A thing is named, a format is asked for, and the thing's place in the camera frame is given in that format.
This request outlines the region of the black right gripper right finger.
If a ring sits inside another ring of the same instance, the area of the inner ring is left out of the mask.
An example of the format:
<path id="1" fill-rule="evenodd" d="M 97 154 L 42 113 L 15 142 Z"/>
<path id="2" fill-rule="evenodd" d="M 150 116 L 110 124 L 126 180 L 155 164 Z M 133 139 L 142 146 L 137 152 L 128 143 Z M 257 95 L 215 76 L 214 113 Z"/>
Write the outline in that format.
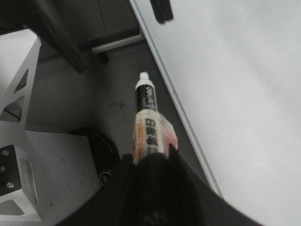
<path id="1" fill-rule="evenodd" d="M 169 169 L 177 220 L 184 226 L 259 226 L 219 197 L 169 145 Z"/>

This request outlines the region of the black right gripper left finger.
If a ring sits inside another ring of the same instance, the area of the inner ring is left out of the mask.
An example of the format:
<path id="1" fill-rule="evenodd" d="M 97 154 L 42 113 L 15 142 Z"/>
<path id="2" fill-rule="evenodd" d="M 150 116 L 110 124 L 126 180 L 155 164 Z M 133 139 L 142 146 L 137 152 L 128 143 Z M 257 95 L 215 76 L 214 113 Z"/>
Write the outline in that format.
<path id="1" fill-rule="evenodd" d="M 167 226 L 169 225 L 168 159 L 147 155 L 137 165 L 123 156 L 108 185 L 60 226 Z"/>

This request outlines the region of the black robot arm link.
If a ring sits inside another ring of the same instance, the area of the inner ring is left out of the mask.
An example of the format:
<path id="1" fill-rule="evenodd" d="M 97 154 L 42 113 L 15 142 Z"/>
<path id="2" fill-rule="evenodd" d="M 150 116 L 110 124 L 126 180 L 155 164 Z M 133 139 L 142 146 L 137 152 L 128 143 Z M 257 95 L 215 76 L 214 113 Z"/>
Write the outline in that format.
<path id="1" fill-rule="evenodd" d="M 61 17 L 50 0 L 26 0 L 30 19 L 25 25 L 55 49 L 78 73 L 87 63 L 68 34 Z"/>

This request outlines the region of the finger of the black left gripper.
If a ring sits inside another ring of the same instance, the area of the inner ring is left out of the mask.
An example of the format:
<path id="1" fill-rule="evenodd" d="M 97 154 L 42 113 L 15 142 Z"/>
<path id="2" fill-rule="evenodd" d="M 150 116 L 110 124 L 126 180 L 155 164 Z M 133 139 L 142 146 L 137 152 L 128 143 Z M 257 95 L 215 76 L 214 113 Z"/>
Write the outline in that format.
<path id="1" fill-rule="evenodd" d="M 159 24 L 164 24 L 166 21 L 173 20 L 173 12 L 170 0 L 150 0 L 150 4 Z"/>

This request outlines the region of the white metal robot base frame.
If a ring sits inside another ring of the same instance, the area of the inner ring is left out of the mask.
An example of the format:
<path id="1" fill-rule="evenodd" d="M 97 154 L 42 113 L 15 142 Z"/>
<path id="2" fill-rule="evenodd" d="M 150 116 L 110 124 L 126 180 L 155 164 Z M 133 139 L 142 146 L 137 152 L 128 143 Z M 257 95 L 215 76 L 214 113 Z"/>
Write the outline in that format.
<path id="1" fill-rule="evenodd" d="M 0 219 L 72 214 L 99 189 L 84 136 L 26 128 L 41 42 L 29 29 L 0 37 Z"/>

